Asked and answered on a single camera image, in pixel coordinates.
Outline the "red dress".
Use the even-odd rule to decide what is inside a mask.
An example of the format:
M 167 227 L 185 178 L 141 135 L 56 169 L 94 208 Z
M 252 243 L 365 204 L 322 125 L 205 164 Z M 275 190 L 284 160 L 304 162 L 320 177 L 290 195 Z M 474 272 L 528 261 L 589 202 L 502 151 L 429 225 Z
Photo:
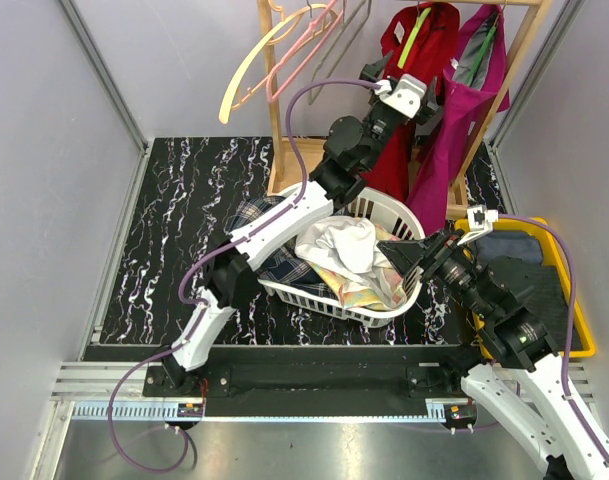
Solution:
M 410 191 L 408 163 L 419 113 L 440 94 L 443 69 L 455 54 L 459 23 L 455 6 L 426 2 L 396 13 L 380 39 L 387 58 L 383 79 L 391 87 L 381 99 L 402 120 L 364 178 L 369 187 L 399 201 L 405 201 Z

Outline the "pastel floral skirt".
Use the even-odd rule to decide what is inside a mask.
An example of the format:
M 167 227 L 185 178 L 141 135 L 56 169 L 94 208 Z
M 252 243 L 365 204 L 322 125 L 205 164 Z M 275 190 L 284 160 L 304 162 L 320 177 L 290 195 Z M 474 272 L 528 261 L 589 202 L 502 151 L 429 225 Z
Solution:
M 375 311 L 390 311 L 407 301 L 402 277 L 394 268 L 391 273 L 381 274 L 375 280 L 361 283 L 320 267 L 311 267 L 333 290 L 339 303 L 345 308 L 361 307 Z

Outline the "navy plaid skirt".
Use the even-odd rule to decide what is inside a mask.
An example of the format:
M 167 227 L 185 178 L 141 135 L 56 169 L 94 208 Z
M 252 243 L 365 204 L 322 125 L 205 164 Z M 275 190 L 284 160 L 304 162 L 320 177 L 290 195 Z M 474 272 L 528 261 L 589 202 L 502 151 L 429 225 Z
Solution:
M 243 200 L 237 206 L 235 213 L 226 221 L 225 232 L 230 233 L 254 222 L 284 200 L 282 196 Z M 275 250 L 257 271 L 258 276 L 263 280 L 287 285 L 311 295 L 336 299 L 336 294 L 319 274 L 305 260 L 296 256 L 295 240 L 296 238 L 293 237 Z

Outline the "pink plastic hanger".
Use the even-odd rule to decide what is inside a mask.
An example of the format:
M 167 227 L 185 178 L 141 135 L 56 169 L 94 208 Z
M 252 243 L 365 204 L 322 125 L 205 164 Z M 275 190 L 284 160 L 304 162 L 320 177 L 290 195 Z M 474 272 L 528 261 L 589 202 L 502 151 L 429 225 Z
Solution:
M 265 15 L 265 19 L 271 20 L 274 13 L 281 15 L 281 20 L 272 25 L 247 54 L 233 74 L 227 86 L 222 106 L 229 105 L 233 110 L 238 109 L 250 98 L 255 96 L 261 88 L 265 89 L 266 99 L 269 103 L 276 103 L 286 88 L 301 74 L 304 68 L 313 60 L 314 56 L 320 51 L 330 39 L 331 35 L 339 28 L 345 19 L 344 6 L 338 7 L 339 1 L 327 1 L 326 3 L 310 3 L 305 8 L 301 8 L 290 15 L 283 15 L 283 9 L 274 1 L 266 1 L 265 4 L 270 10 L 270 14 Z M 275 60 L 267 67 L 265 77 L 255 86 L 249 87 L 245 93 L 241 91 L 241 82 L 247 70 L 255 58 L 265 50 L 286 40 L 301 23 L 306 15 L 311 14 L 306 28 L 294 41 L 290 48 L 282 55 L 279 60 Z M 298 55 L 309 44 L 314 44 L 310 52 L 293 69 L 292 73 L 279 85 L 275 84 L 278 75 L 283 71 L 287 64 Z

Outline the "grey wire hanger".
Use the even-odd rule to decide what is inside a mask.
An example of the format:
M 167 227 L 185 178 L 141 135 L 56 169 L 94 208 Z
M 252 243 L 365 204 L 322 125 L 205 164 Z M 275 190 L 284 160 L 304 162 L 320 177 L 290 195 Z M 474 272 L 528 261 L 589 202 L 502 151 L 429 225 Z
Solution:
M 310 81 L 333 76 L 353 42 L 360 35 L 372 12 L 372 0 L 360 0 L 342 20 L 338 33 L 326 48 L 312 72 Z

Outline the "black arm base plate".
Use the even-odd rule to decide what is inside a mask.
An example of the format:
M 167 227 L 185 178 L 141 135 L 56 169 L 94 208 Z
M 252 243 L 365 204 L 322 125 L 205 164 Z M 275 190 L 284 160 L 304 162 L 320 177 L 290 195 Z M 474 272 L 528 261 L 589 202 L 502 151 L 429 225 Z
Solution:
M 149 366 L 143 393 L 204 396 L 209 419 L 437 422 L 430 404 L 468 403 L 459 380 L 480 357 L 469 346 L 217 345 L 190 373 Z

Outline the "white plastic laundry basket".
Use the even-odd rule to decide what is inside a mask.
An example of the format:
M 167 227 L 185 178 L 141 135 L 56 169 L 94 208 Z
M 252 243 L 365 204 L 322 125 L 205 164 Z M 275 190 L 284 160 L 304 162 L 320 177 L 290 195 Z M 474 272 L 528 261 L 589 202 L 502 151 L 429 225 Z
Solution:
M 378 243 L 424 237 L 403 203 L 366 188 L 276 251 L 260 283 L 285 303 L 381 328 L 409 310 L 421 281 L 398 274 Z

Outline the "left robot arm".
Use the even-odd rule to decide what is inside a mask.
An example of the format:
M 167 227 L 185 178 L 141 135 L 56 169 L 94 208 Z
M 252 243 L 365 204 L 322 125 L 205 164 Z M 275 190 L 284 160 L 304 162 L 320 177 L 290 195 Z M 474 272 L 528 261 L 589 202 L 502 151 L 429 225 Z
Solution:
M 230 317 L 259 291 L 257 271 L 267 258 L 305 228 L 347 206 L 365 189 L 362 173 L 377 164 L 395 130 L 414 120 L 423 123 L 438 110 L 436 82 L 408 73 L 383 75 L 384 60 L 367 64 L 359 78 L 329 78 L 329 85 L 370 90 L 362 119 L 343 116 L 333 122 L 320 163 L 300 168 L 302 181 L 284 200 L 251 223 L 228 234 L 212 235 L 211 249 L 183 276 L 178 297 L 195 310 L 169 349 L 156 355 L 165 384 L 180 396 L 199 386 L 200 372 Z

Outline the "yellow-green hanger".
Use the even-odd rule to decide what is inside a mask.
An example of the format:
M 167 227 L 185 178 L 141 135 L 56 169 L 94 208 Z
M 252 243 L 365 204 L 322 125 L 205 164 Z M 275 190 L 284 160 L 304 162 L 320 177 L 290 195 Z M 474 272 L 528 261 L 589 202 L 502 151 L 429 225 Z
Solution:
M 413 28 L 411 29 L 409 36 L 406 39 L 406 42 L 405 42 L 403 49 L 399 56 L 399 59 L 397 62 L 397 67 L 399 69 L 403 70 L 405 68 L 405 65 L 408 61 L 408 58 L 410 56 L 410 53 L 411 53 L 411 50 L 415 43 L 415 40 L 417 39 L 417 36 L 420 33 L 420 30 L 421 30 L 423 24 L 425 23 L 425 21 L 427 20 L 427 18 L 429 17 L 430 13 L 431 13 L 431 7 L 424 8 L 418 12 L 418 14 L 416 16 L 415 24 L 414 24 Z

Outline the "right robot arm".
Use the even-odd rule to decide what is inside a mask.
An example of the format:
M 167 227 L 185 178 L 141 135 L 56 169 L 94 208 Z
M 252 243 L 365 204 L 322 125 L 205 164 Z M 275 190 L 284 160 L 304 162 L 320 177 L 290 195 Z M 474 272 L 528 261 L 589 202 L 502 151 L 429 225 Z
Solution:
M 479 344 L 460 346 L 438 371 L 450 396 L 465 394 L 519 443 L 546 479 L 609 479 L 609 437 L 571 384 L 545 325 L 465 246 L 463 233 L 381 241 L 399 275 L 437 279 L 480 317 Z

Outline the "white garment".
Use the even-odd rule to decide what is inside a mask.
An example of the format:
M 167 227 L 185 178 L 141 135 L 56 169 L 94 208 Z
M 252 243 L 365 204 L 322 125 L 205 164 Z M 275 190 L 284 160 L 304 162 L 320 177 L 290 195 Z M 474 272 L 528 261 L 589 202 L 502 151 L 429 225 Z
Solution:
M 311 266 L 365 283 L 393 271 L 378 248 L 380 241 L 392 239 L 389 232 L 368 219 L 331 216 L 298 235 L 294 251 Z

